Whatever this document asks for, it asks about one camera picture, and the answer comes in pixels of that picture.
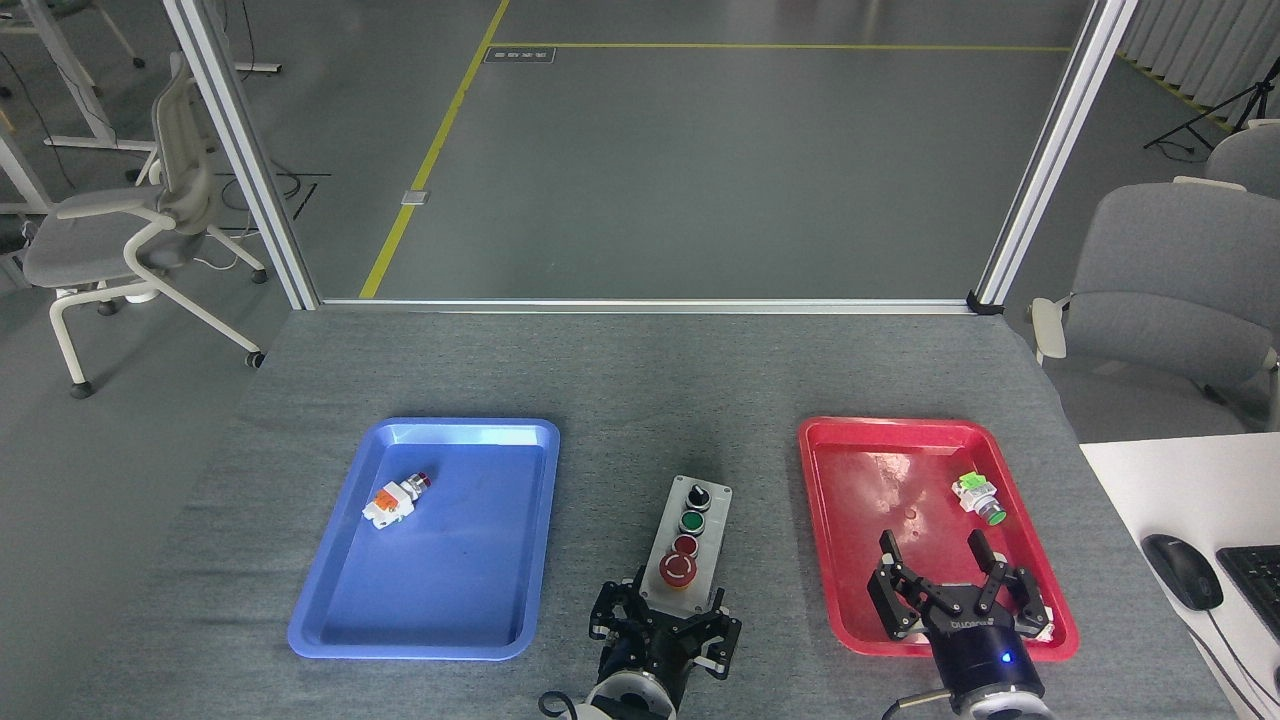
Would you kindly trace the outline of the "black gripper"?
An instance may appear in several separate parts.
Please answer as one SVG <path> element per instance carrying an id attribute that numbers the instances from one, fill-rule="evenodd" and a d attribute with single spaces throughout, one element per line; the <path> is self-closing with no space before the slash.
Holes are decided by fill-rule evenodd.
<path id="1" fill-rule="evenodd" d="M 904 641 L 925 630 L 928 612 L 928 641 L 954 711 L 1001 692 L 1041 698 L 1044 685 L 1020 635 L 1048 641 L 1053 611 L 1033 573 L 993 551 L 983 530 L 972 530 L 966 542 L 986 583 L 979 591 L 945 591 L 941 602 L 941 588 L 913 571 L 892 530 L 883 530 L 867 587 L 879 621 L 892 639 Z M 1002 588 L 1016 605 L 1012 614 L 997 602 Z"/>
<path id="2" fill-rule="evenodd" d="M 591 609 L 588 634 L 605 643 L 600 682 L 645 674 L 678 706 L 691 665 L 717 680 L 727 679 L 742 624 L 726 611 L 724 588 L 717 588 L 710 607 L 692 618 L 652 618 L 641 582 L 641 575 L 605 582 Z"/>

